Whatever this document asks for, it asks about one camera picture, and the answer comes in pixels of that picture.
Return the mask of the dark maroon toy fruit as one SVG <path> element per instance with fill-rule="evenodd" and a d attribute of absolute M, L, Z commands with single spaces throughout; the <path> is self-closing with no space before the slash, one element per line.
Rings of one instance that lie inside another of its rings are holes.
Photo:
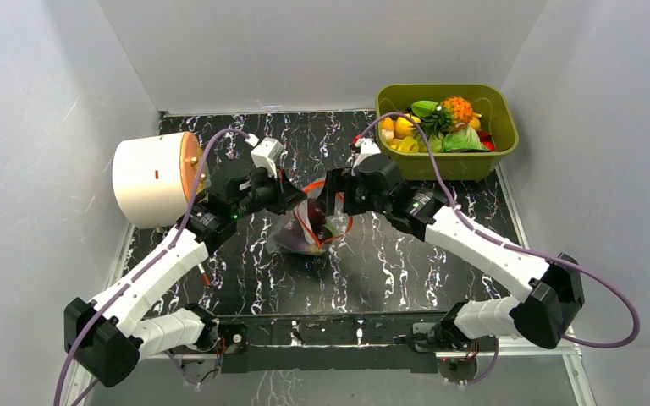
<path fill-rule="evenodd" d="M 310 223 L 311 230 L 314 234 L 329 233 L 330 229 L 327 225 L 327 219 L 324 212 L 317 206 L 309 205 L 307 209 L 308 222 Z"/>

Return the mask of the clear orange zip top bag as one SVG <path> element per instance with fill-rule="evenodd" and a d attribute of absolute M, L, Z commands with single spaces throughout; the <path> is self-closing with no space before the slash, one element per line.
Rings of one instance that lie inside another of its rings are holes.
<path fill-rule="evenodd" d="M 324 178 L 308 184 L 304 188 L 307 200 L 275 222 L 266 241 L 269 254 L 322 255 L 352 229 L 354 218 L 342 212 L 342 192 L 335 195 L 333 215 L 325 214 L 324 203 L 317 199 L 324 186 Z"/>

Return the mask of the yellow toy bell pepper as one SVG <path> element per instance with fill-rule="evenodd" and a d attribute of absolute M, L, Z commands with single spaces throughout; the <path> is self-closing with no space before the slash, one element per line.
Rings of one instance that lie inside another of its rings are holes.
<path fill-rule="evenodd" d="M 405 114 L 394 121 L 394 136 L 403 140 L 406 137 L 412 137 L 418 134 L 414 123 L 420 123 L 421 120 L 412 114 Z"/>

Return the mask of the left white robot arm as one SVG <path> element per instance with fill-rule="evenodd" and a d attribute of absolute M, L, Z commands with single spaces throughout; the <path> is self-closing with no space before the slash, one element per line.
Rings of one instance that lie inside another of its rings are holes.
<path fill-rule="evenodd" d="M 227 182 L 223 194 L 206 190 L 133 271 L 89 301 L 64 310 L 64 347 L 103 386 L 123 381 L 143 359 L 180 346 L 209 352 L 222 343 L 220 320 L 198 304 L 146 319 L 146 313 L 181 277 L 206 261 L 259 211 L 283 215 L 306 200 L 281 169 L 256 168 Z"/>

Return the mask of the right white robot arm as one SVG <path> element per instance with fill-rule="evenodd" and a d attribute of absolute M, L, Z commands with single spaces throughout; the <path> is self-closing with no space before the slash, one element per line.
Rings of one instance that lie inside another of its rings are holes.
<path fill-rule="evenodd" d="M 329 170 L 318 197 L 327 214 L 338 198 L 344 213 L 380 213 L 400 232 L 459 256 L 509 292 L 501 299 L 459 302 L 438 324 L 415 333 L 421 348 L 463 350 L 481 337 L 507 336 L 554 349 L 584 305 L 581 277 L 571 265 L 523 253 L 474 221 L 461 220 L 443 194 L 404 180 L 383 154 L 355 168 Z"/>

